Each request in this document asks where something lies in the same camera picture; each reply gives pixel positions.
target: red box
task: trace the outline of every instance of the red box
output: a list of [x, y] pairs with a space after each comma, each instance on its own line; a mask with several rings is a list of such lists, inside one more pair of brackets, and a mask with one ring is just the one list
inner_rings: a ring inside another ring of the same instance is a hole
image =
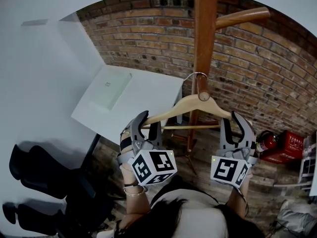
[[260, 159], [284, 164], [296, 159], [303, 158], [304, 138], [289, 131], [284, 131], [278, 136], [277, 146], [273, 149], [264, 151]]

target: white cube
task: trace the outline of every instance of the white cube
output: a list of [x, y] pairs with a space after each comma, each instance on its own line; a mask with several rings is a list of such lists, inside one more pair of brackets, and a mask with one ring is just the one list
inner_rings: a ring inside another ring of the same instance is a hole
[[213, 156], [211, 179], [239, 188], [251, 166], [245, 160]]
[[174, 153], [170, 150], [140, 150], [128, 163], [142, 186], [164, 182], [177, 172]]

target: brick wall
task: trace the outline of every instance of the brick wall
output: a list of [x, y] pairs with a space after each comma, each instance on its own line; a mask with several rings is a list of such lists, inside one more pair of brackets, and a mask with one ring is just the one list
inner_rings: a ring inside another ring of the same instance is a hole
[[[253, 0], [218, 0], [217, 12], [260, 6]], [[269, 20], [217, 31], [210, 93], [223, 109], [251, 119], [257, 132], [306, 135], [317, 128], [317, 39], [269, 9]], [[106, 64], [182, 78], [193, 71], [194, 0], [103, 0], [77, 14]], [[184, 96], [190, 90], [187, 81]]]

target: wooden coat rack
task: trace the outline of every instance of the wooden coat rack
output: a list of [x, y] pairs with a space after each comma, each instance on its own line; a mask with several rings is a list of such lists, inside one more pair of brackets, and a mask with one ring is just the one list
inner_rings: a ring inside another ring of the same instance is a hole
[[[216, 18], [217, 2], [218, 0], [195, 0], [194, 72], [203, 72], [206, 75], [209, 74], [216, 29], [270, 17], [269, 10], [265, 7], [261, 7]], [[207, 101], [209, 99], [208, 79], [204, 75], [197, 74], [196, 77], [193, 77], [192, 94], [198, 94], [201, 101]], [[196, 126], [198, 118], [199, 111], [192, 111], [190, 113], [189, 125]], [[214, 122], [211, 123], [201, 125], [216, 125]], [[191, 161], [191, 152], [194, 147], [194, 133], [195, 130], [190, 129], [187, 138], [177, 135], [175, 135], [175, 137], [187, 141], [187, 152], [184, 155], [180, 155], [180, 157], [186, 157], [190, 168], [197, 174]]]

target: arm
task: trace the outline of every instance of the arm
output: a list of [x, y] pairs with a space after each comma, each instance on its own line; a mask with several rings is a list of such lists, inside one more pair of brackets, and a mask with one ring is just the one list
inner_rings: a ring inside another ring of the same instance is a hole
[[[127, 138], [130, 136], [129, 133], [125, 133], [122, 135], [121, 140]], [[124, 154], [132, 149], [132, 146], [127, 146], [121, 151], [121, 154]], [[134, 183], [137, 179], [134, 176], [134, 173], [131, 169], [131, 166], [128, 163], [123, 163], [120, 166], [120, 169], [122, 171], [124, 184], [131, 184]], [[143, 188], [141, 186], [126, 188], [126, 192], [129, 194], [137, 194], [143, 191]], [[151, 207], [148, 201], [148, 198], [145, 193], [142, 193], [138, 196], [129, 196], [127, 195], [127, 208], [126, 208], [126, 216], [123, 218], [123, 220], [120, 222], [119, 227], [126, 228], [130, 224], [132, 224], [134, 221], [145, 215], [150, 211]]]
[[[240, 186], [240, 191], [247, 198], [249, 182], [252, 177], [251, 169], [248, 171], [243, 183]], [[232, 209], [236, 214], [238, 214], [242, 219], [246, 216], [246, 203], [241, 197], [241, 195], [235, 190], [232, 189], [231, 195], [227, 202], [227, 206]]]

